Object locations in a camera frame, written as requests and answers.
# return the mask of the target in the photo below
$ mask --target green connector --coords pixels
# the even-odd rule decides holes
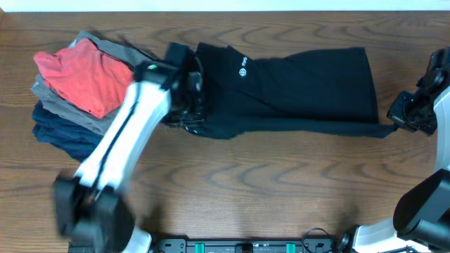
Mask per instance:
[[[205,245],[202,243],[195,244],[195,253],[205,253]]]
[[[286,243],[286,253],[295,253],[295,244],[293,243]]]

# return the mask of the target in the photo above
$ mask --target folded fabric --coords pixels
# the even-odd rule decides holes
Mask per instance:
[[[252,60],[234,48],[199,44],[207,116],[193,134],[232,138],[246,131],[315,131],[383,138],[363,48]]]
[[[85,127],[96,134],[104,135],[106,133],[119,109],[113,110],[105,117],[99,119],[61,98],[54,89],[47,87],[44,82],[44,78],[38,74],[36,83],[31,88],[35,96],[41,100],[44,109]]]
[[[32,118],[37,123],[33,134],[39,142],[50,143],[78,161],[90,156],[102,139],[101,135],[45,110],[40,101]]]
[[[95,45],[97,45],[98,50],[121,60],[130,67],[134,67],[143,61],[149,61],[145,55],[135,49],[127,48],[122,45],[112,43],[111,41],[101,40],[86,31],[79,32],[71,46],[75,46],[82,39],[91,40],[95,43]],[[90,113],[80,110],[71,102],[61,98],[54,89],[45,86],[44,78],[40,74],[36,76],[36,81],[37,82],[33,85],[31,90],[35,96],[41,100],[45,109],[59,115],[64,119],[68,119],[74,123],[86,127],[94,133],[104,135],[117,114],[118,109],[110,112],[101,119],[94,117]]]
[[[38,52],[34,61],[45,85],[97,118],[122,104],[133,81],[133,73],[124,63],[99,51],[88,39],[54,55]]]

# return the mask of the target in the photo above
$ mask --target gray folded clothing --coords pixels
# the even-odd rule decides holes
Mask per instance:
[[[135,49],[126,48],[119,44],[112,43],[111,41],[101,40],[86,31],[81,31],[70,47],[74,46],[78,43],[78,41],[86,38],[95,43],[98,50],[105,52],[113,58],[121,60],[123,63],[133,67],[145,60],[150,60]],[[45,80],[40,74],[36,76],[36,83],[34,83],[31,90],[36,97],[42,101],[42,105],[46,110],[59,115],[63,119],[70,120],[80,126],[86,127],[96,134],[104,135],[106,133],[119,110],[116,109],[107,114],[105,117],[99,119],[88,112],[80,110],[70,101],[61,98],[54,89],[45,85]]]

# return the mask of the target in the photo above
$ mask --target stack of clothes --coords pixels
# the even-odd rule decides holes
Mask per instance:
[[[134,66],[149,60],[132,48],[81,31],[55,54],[34,56],[40,74],[31,90],[39,98],[33,134],[82,161],[100,143],[134,79]]]

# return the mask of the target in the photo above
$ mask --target wood grain surface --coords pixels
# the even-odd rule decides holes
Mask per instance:
[[[3,20],[4,14],[5,14],[5,12],[4,12],[3,9],[0,7],[0,26],[1,26],[1,21]]]
[[[56,52],[80,30],[130,40],[163,56],[167,43],[232,45],[251,58],[366,47],[382,122],[414,91],[430,54],[450,44],[450,13],[5,13],[0,28],[0,252],[64,252],[51,184],[77,163],[36,142],[30,91],[37,51]],[[192,238],[301,237],[322,227],[392,216],[432,172],[436,136],[385,139],[308,132],[251,133],[230,141],[159,126],[134,174],[129,201],[150,231]]]

